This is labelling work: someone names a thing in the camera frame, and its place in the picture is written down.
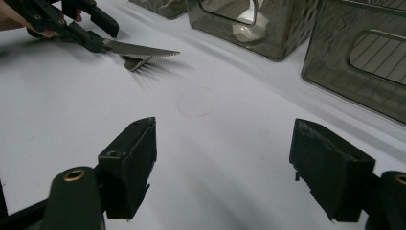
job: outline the hand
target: hand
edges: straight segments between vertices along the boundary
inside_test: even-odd
[[[56,11],[62,14],[62,11],[55,8]],[[81,11],[77,11],[76,21],[81,21]],[[28,28],[35,32],[34,28],[28,23],[20,14],[13,10],[9,5],[7,5],[4,0],[0,0],[0,31],[8,31],[18,28]],[[37,32],[45,37],[51,37],[55,32],[53,31],[43,31]]]

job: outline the table surface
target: table surface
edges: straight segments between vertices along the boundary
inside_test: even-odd
[[[406,171],[406,129],[305,82],[307,44],[272,62],[124,0],[99,0],[119,41],[180,51],[135,73],[25,30],[0,36],[0,176],[9,212],[47,198],[52,179],[97,155],[130,123],[156,117],[158,161],[135,218],[107,229],[364,229],[327,218],[288,162],[296,118],[319,123]],[[105,35],[87,16],[80,25]]]

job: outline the clear plastic bin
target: clear plastic bin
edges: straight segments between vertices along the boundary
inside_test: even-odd
[[[167,19],[174,19],[186,12],[186,0],[129,0],[130,2],[156,12]]]
[[[319,0],[188,0],[192,28],[272,60],[310,36]]]
[[[406,1],[323,0],[302,75],[406,124]]]

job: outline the storage bin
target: storage bin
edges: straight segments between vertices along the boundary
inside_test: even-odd
[[[129,0],[130,2],[161,14],[167,19],[174,19],[186,12],[186,0]]]
[[[309,36],[319,0],[188,0],[192,28],[272,60]]]
[[[406,124],[406,1],[323,0],[306,81]]]

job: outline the brass insert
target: brass insert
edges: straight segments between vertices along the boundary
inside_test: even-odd
[[[80,180],[84,177],[85,171],[84,170],[75,170],[75,171],[70,171],[63,175],[63,180],[66,182],[73,182]]]
[[[397,174],[395,175],[395,179],[401,184],[406,185],[406,174]]]

